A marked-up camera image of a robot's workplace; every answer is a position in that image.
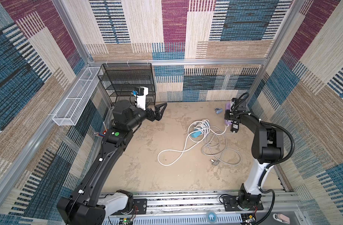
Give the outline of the teal power strip with cord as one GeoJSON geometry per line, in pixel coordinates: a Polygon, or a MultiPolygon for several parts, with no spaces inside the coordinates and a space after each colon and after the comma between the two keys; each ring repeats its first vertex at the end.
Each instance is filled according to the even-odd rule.
{"type": "Polygon", "coordinates": [[[210,130],[210,122],[207,119],[194,122],[192,127],[194,130],[190,133],[192,138],[197,138],[201,135],[207,135],[210,130]]]}

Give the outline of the black power strip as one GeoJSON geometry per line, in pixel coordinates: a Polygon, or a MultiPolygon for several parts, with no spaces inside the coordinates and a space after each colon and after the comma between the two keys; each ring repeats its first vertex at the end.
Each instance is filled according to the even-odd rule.
{"type": "Polygon", "coordinates": [[[232,133],[237,133],[237,132],[239,131],[239,124],[238,124],[238,123],[233,123],[233,124],[231,125],[230,131],[231,131],[232,133]]]}

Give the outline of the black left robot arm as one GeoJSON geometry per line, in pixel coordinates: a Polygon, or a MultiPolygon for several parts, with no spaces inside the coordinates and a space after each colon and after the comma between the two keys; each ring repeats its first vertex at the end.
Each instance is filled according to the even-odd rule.
{"type": "Polygon", "coordinates": [[[167,103],[146,109],[132,106],[128,100],[115,103],[114,125],[102,138],[97,158],[70,197],[62,197],[57,204],[67,225],[100,225],[106,216],[134,210],[134,195],[128,191],[118,190],[104,198],[100,194],[112,168],[130,143],[134,128],[144,120],[160,121],[166,107],[167,103]]]}

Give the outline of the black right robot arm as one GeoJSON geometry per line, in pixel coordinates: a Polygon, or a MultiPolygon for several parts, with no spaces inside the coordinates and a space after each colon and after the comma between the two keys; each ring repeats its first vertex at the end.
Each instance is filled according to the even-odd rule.
{"type": "Polygon", "coordinates": [[[243,93],[226,104],[224,119],[232,133],[239,131],[240,125],[246,126],[254,134],[251,153],[253,166],[245,183],[241,185],[234,203],[242,211],[254,209],[261,204],[261,188],[269,174],[270,164],[284,157],[283,131],[262,123],[257,116],[249,113],[246,99],[249,93],[243,93]]]}

